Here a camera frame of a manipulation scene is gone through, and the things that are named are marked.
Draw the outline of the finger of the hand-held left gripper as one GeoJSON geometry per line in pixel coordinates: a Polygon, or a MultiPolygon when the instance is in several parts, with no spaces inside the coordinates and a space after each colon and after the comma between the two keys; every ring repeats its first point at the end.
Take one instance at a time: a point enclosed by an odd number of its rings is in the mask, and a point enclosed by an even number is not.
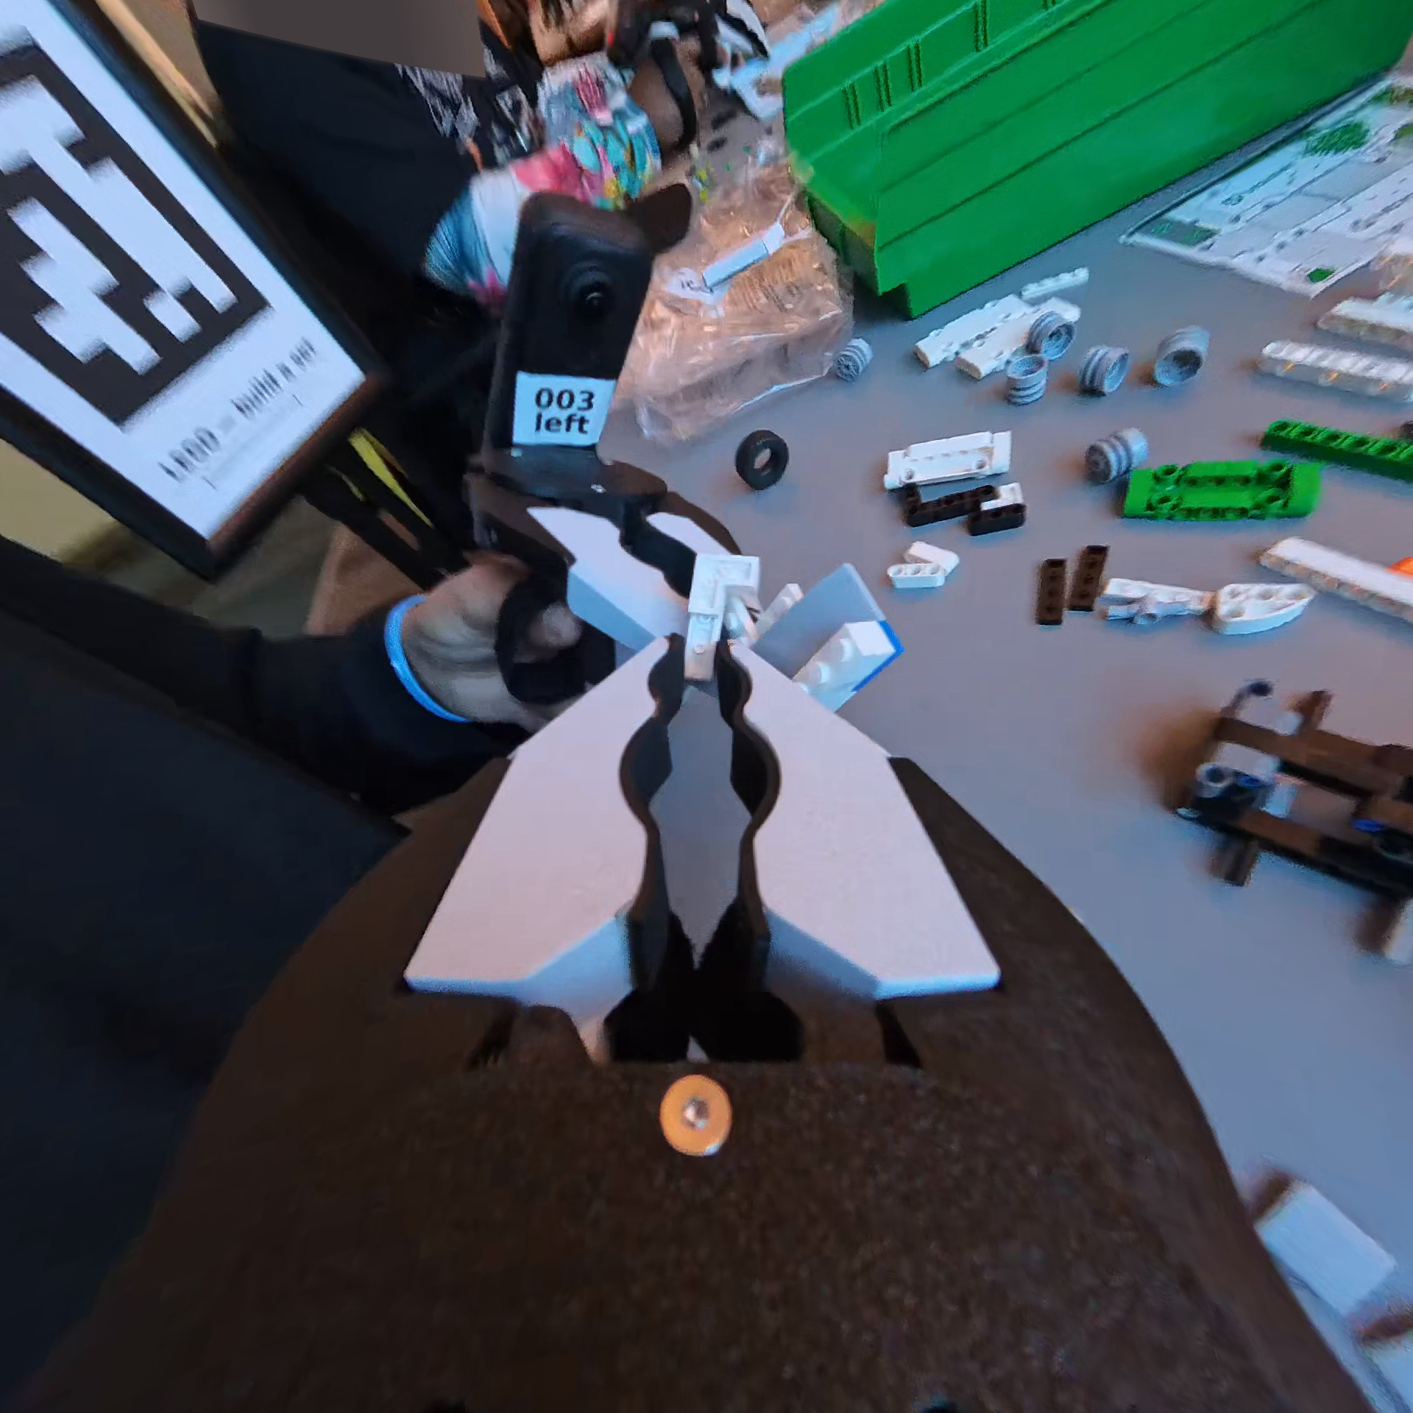
{"type": "Polygon", "coordinates": [[[568,552],[567,604],[584,624],[629,653],[684,636],[686,596],[659,569],[634,559],[610,520],[565,506],[531,506],[528,515],[568,552]]]}
{"type": "Polygon", "coordinates": [[[693,518],[656,511],[646,516],[646,565],[663,579],[693,579],[698,557],[737,557],[732,543],[720,542],[693,518]]]}

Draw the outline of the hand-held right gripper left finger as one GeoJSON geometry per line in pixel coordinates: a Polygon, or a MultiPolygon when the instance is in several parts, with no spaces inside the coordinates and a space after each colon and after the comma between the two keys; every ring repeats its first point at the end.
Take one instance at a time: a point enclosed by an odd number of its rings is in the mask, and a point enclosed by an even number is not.
{"type": "Polygon", "coordinates": [[[414,993],[555,1009],[614,1062],[688,1056],[695,959],[652,809],[683,688],[683,638],[658,638],[476,782],[414,993]]]}

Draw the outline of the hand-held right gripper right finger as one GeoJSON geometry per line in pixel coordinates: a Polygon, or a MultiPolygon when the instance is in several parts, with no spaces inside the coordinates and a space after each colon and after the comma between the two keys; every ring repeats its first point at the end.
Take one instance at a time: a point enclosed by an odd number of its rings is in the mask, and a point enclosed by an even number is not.
{"type": "Polygon", "coordinates": [[[1001,967],[895,759],[750,648],[718,653],[730,784],[747,811],[711,940],[727,984],[895,1001],[997,987],[1001,967]]]}

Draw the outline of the thin white lego plate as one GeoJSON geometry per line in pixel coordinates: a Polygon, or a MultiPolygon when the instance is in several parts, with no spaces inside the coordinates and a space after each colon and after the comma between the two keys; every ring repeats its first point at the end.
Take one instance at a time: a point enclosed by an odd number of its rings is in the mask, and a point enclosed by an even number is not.
{"type": "Polygon", "coordinates": [[[698,554],[686,606],[683,676],[706,685],[715,678],[718,644],[757,638],[760,612],[760,559],[748,555],[698,554]]]}

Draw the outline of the white blue lego assembly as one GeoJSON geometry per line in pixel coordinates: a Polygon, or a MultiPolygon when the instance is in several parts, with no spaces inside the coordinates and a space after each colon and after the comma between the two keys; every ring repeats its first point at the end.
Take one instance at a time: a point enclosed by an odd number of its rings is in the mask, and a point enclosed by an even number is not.
{"type": "Polygon", "coordinates": [[[851,564],[807,592],[780,594],[757,626],[753,654],[814,702],[839,710],[905,653],[851,564]]]}

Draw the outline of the person's left forearm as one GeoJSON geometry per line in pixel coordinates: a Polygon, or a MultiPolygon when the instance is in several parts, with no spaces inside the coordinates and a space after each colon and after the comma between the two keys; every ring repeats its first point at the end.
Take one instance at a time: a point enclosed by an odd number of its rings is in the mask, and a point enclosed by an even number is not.
{"type": "Polygon", "coordinates": [[[2,609],[62,648],[387,814],[437,799],[476,750],[407,691],[385,619],[343,636],[272,641],[2,547],[2,609]]]}

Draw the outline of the cluster of white lego pieces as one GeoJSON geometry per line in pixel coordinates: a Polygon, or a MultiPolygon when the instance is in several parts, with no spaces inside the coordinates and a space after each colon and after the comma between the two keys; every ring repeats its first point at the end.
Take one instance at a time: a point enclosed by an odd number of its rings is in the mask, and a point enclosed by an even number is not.
{"type": "Polygon", "coordinates": [[[1076,328],[1081,310],[1065,296],[1088,283],[1086,268],[1039,278],[927,333],[912,353],[925,368],[954,365],[965,377],[984,380],[1026,350],[1028,330],[1039,311],[1056,308],[1071,313],[1076,328]]]}

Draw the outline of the light grey lego connector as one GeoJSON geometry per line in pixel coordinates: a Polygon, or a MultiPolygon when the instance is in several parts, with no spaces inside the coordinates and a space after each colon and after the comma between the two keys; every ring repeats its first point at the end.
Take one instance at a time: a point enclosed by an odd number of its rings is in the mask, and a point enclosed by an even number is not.
{"type": "Polygon", "coordinates": [[[1150,626],[1174,619],[1201,619],[1213,609],[1209,591],[1182,589],[1130,577],[1112,577],[1098,607],[1110,622],[1150,626]]]}

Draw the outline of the partly built lego truck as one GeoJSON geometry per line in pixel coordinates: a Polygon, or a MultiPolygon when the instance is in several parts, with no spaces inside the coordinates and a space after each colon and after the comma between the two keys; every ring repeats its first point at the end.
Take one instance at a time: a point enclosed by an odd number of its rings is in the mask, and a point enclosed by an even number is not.
{"type": "Polygon", "coordinates": [[[1211,717],[1172,813],[1219,839],[1214,870],[1231,887],[1270,856],[1367,895],[1362,947],[1409,966],[1411,750],[1327,730],[1330,703],[1246,681],[1211,717]]]}

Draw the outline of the pile of small lego pins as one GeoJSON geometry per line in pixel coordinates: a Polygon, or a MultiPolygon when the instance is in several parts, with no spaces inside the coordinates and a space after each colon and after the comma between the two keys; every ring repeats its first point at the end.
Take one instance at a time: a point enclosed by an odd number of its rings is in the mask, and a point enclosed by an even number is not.
{"type": "Polygon", "coordinates": [[[1369,1410],[1411,1410],[1411,1277],[1310,1183],[1258,1176],[1251,1225],[1369,1410]]]}

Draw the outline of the white holed lego beam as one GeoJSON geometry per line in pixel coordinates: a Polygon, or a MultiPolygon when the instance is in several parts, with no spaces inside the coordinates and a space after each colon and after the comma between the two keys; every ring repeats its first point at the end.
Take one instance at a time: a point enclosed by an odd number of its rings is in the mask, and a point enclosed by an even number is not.
{"type": "Polygon", "coordinates": [[[1411,350],[1411,294],[1342,299],[1317,318],[1315,328],[1354,342],[1411,350]]]}
{"type": "Polygon", "coordinates": [[[1376,400],[1411,404],[1411,363],[1335,347],[1272,342],[1256,357],[1268,377],[1312,384],[1376,400]]]}

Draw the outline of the clear plastic bag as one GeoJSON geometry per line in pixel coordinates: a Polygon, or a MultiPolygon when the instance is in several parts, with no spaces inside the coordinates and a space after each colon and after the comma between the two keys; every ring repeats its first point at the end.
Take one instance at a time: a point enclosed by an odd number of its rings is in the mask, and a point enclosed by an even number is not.
{"type": "Polygon", "coordinates": [[[658,257],[612,411],[659,442],[826,377],[854,331],[849,278],[775,136],[735,155],[658,257]]]}

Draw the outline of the person's torso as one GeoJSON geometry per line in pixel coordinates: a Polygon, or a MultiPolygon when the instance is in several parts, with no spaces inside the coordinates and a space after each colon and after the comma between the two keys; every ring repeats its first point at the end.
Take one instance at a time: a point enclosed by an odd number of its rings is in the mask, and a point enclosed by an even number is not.
{"type": "Polygon", "coordinates": [[[148,1221],[245,1014],[395,823],[3,619],[3,1403],[148,1221]]]}

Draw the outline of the green white leaflet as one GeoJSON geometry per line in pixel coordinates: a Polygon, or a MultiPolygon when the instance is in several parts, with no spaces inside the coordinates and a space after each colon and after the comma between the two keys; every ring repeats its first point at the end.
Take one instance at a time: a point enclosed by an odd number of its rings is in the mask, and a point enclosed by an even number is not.
{"type": "Polygon", "coordinates": [[[1411,74],[1319,113],[1147,217],[1123,244],[1315,296],[1411,234],[1411,74]]]}

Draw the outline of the green lego frame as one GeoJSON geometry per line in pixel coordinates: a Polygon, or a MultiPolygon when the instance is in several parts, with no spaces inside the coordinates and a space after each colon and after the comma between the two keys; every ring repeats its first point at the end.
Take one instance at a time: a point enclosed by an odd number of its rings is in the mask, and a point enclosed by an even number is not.
{"type": "Polygon", "coordinates": [[[1159,464],[1129,474],[1118,513],[1171,523],[1295,520],[1312,515],[1320,486],[1314,463],[1159,464]]]}

